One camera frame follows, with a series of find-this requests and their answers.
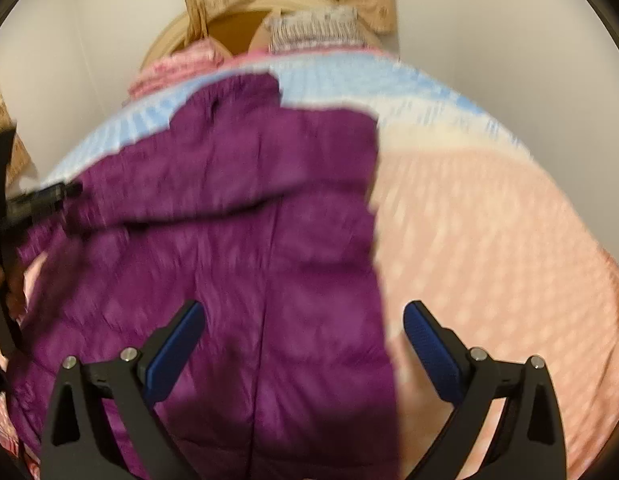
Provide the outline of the striped grey pillow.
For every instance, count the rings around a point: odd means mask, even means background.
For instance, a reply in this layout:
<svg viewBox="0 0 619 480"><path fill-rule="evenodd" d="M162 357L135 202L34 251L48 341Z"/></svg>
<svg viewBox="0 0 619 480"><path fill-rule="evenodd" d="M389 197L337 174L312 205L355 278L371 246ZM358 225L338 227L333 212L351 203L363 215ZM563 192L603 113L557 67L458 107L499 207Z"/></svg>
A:
<svg viewBox="0 0 619 480"><path fill-rule="evenodd" d="M267 18L265 27L271 53L367 44L357 11L351 6L325 6L273 15Z"/></svg>

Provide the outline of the polka dot bed cover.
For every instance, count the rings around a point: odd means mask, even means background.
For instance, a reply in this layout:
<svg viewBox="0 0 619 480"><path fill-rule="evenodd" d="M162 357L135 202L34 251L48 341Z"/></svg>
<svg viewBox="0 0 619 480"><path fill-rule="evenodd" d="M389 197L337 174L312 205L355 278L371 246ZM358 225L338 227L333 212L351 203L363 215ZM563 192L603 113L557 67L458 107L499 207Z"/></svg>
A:
<svg viewBox="0 0 619 480"><path fill-rule="evenodd" d="M348 107L377 122L368 208L397 401L394 479L420 460L451 410L405 336L413 300L496 359L545 359L567 474L582 477L619 423L619 267L518 139L420 70L363 51L234 60L131 101L52 179L80 180L101 159L165 130L201 88L247 74L274 76L286 107Z"/></svg>

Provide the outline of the folded pink blanket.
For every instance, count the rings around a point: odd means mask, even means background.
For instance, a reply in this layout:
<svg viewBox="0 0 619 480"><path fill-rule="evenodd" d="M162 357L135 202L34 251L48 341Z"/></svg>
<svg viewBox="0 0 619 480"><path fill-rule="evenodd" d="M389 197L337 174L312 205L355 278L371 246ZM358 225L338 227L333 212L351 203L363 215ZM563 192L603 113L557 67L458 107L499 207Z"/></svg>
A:
<svg viewBox="0 0 619 480"><path fill-rule="evenodd" d="M232 54L213 38L195 41L142 68L128 88L129 99L138 100L192 77L213 73L230 58Z"/></svg>

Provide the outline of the beige window curtain left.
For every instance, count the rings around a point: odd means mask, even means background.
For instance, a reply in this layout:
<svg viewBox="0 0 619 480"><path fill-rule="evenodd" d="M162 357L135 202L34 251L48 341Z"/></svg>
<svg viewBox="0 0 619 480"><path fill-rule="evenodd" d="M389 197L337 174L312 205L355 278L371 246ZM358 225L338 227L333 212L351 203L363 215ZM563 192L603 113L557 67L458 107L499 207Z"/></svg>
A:
<svg viewBox="0 0 619 480"><path fill-rule="evenodd" d="M0 90L0 170L6 175L6 188L23 177L30 166L32 158L15 132L15 122Z"/></svg>

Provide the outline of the purple hooded puffer jacket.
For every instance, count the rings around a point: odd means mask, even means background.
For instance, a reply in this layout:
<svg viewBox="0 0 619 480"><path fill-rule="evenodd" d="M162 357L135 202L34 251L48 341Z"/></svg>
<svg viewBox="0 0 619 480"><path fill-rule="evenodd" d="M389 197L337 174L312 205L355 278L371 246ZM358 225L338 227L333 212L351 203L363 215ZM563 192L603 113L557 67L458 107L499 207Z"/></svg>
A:
<svg viewBox="0 0 619 480"><path fill-rule="evenodd" d="M44 265L8 364L18 436L40 449L67 356L115 358L196 300L205 333L157 411L200 474L396 478L377 157L371 115L286 107L274 76L247 74L84 171L82 194L20 247Z"/></svg>

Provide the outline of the cream wooden headboard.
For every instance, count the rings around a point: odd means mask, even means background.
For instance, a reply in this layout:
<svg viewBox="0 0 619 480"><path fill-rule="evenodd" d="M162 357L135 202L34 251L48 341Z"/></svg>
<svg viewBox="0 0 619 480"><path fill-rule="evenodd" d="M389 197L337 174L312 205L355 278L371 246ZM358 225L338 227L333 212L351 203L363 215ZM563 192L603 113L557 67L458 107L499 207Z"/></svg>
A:
<svg viewBox="0 0 619 480"><path fill-rule="evenodd" d="M274 41L282 42L282 47L271 47L271 30L266 26L269 18L286 14L316 14L316 10L326 10L328 6L339 6L337 0L253 0L239 3L229 8L223 14L213 18L207 24L207 36L216 44L216 48L224 58L244 55L247 52L266 52L288 54L304 51L321 51L334 49L375 49L385 52L397 51L391 47L389 40L383 40L375 35L363 20L358 20L358 35L361 44L345 44L343 40L300 39ZM157 36L141 64L144 70L157 60L167 58L183 50L189 44L187 39L190 16L187 12L180 14L172 23Z"/></svg>

